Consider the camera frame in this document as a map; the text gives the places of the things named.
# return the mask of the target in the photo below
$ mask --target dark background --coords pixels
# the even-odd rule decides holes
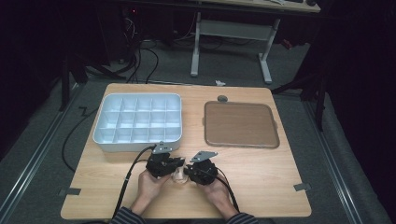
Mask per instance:
[[[343,18],[326,22],[282,20],[276,43],[310,43],[295,79],[326,73],[326,90],[346,138],[390,218],[396,221],[396,6],[385,1],[318,1],[321,14]],[[58,4],[54,1],[2,1],[0,5],[1,158],[29,118],[45,102],[71,51],[99,64],[126,58],[122,8]],[[172,45],[174,31],[189,30],[192,12],[137,6],[140,37]],[[233,20],[244,21],[243,17]],[[305,83],[300,88],[316,88]]]

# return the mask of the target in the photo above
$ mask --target wooden table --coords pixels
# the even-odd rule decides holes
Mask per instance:
[[[227,176],[242,212],[256,217],[307,217],[311,214],[290,145],[270,90],[265,88],[171,86],[145,84],[110,84],[105,95],[114,92],[174,92],[181,96],[183,134],[180,148],[171,157],[189,161],[198,151],[215,151],[211,160]],[[211,147],[204,139],[204,104],[226,95],[229,102],[269,105],[273,111],[280,139],[275,149],[249,147]],[[106,153],[92,140],[92,126],[70,188],[81,189],[79,195],[67,195],[61,215],[66,219],[111,218],[120,189],[136,152]],[[143,154],[146,159],[149,152]],[[139,162],[122,205],[129,206],[137,191],[137,177],[146,163]],[[167,181],[161,195],[145,212],[149,218],[220,217],[217,209],[190,180],[183,184]]]

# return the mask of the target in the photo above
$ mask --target person's hand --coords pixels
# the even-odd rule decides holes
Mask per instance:
[[[224,176],[218,175],[218,178],[227,183]],[[197,184],[197,186],[204,191],[206,198],[218,208],[225,220],[238,214],[230,201],[229,191],[219,180],[215,179],[210,185]]]
[[[160,194],[161,187],[169,179],[170,175],[155,178],[148,170],[139,175],[137,197],[131,205],[131,210],[137,215],[142,215],[149,204]]]

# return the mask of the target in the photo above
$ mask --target white compartment tray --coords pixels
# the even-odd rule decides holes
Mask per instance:
[[[163,142],[176,150],[182,134],[175,93],[113,93],[102,102],[93,141],[103,151],[141,151]]]

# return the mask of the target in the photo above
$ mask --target striped sleeve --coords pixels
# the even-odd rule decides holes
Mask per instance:
[[[259,220],[252,215],[239,213],[228,219],[227,224],[259,224]]]
[[[146,221],[130,209],[122,207],[111,220],[110,224],[146,224]]]

